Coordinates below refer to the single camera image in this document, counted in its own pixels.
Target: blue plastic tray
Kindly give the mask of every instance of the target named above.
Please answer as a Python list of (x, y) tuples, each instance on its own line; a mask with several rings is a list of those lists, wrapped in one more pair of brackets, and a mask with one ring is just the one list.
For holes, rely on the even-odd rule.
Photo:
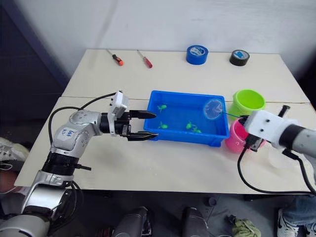
[[(220, 100), (223, 111), (226, 111), (223, 96), (154, 90), (147, 110), (155, 113), (157, 117), (146, 119), (144, 129), (159, 134), (153, 140), (191, 142), (220, 147), (222, 140), (229, 137), (228, 122), (224, 113), (214, 120), (206, 118), (203, 108), (212, 99)], [(195, 126), (187, 129), (190, 122)]]

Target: screwdriver handle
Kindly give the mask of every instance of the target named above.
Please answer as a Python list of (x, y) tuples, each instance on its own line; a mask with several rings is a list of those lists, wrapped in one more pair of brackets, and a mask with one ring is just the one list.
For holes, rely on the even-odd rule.
[(115, 54), (113, 54), (112, 57), (120, 66), (124, 65), (124, 62), (119, 57), (117, 57)]
[(146, 66), (148, 68), (152, 68), (153, 67), (152, 63), (148, 60), (148, 58), (143, 57), (143, 60), (144, 60), (144, 63), (146, 64)]

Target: pink bowl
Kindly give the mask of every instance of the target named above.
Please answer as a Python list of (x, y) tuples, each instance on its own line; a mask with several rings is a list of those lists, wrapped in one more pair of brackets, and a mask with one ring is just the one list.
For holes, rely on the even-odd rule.
[(246, 143), (245, 140), (249, 133), (247, 133), (240, 122), (238, 122), (238, 119), (232, 123), (231, 128), (229, 129), (229, 133), (230, 137), (225, 140), (226, 146), (233, 153), (241, 153), (243, 150), (243, 146)]

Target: white table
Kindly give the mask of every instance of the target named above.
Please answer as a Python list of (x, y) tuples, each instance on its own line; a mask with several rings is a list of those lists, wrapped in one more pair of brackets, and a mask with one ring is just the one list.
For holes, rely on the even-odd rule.
[[(54, 109), (80, 106), (88, 98), (59, 98)], [(87, 109), (106, 112), (109, 100), (100, 100)], [(130, 109), (146, 109), (148, 100), (130, 100)], [(283, 103), (267, 103), (266, 109), (277, 114)], [(288, 117), (302, 126), (316, 128), (316, 114), (310, 104), (290, 103)], [(73, 110), (58, 113), (53, 132), (65, 124)], [(133, 119), (132, 130), (143, 128), (143, 120)], [(49, 151), (47, 122), (40, 132), (15, 185), (31, 185), (42, 168)], [(238, 155), (230, 153), (225, 144), (220, 148), (207, 145), (171, 142), (128, 142), (126, 138), (104, 134), (91, 139), (79, 162), (92, 171), (76, 170), (75, 180), (82, 189), (173, 191), (255, 194), (237, 173)], [(312, 180), (312, 168), (307, 162)], [(246, 180), (257, 188), (271, 191), (306, 191), (299, 165), (266, 144), (258, 153), (244, 157), (242, 170)]]
[(309, 100), (278, 54), (251, 54), (248, 63), (237, 67), (230, 53), (209, 53), (205, 64), (189, 64), (185, 52), (143, 54), (152, 62), (148, 69), (136, 51), (112, 50), (121, 57), (120, 67), (104, 49), (89, 49), (70, 80), (63, 96), (98, 97), (123, 90), (130, 99), (149, 99), (152, 90), (223, 95), (245, 88), (261, 93), (267, 102), (308, 103)]

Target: orange screwdriver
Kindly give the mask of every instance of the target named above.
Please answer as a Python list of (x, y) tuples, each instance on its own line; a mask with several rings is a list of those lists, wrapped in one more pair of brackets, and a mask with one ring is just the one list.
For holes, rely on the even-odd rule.
[(109, 54), (112, 55), (112, 58), (117, 62), (117, 64), (119, 64), (120, 66), (124, 65), (124, 62), (119, 57), (117, 57), (115, 54), (112, 54), (108, 49), (107, 51), (109, 52)]
[(142, 59), (143, 59), (144, 63), (146, 64), (146, 66), (147, 66), (148, 68), (152, 68), (153, 65), (152, 65), (152, 63), (148, 60), (148, 58), (146, 58), (139, 50), (138, 50), (137, 52), (138, 52), (139, 55), (142, 57)]

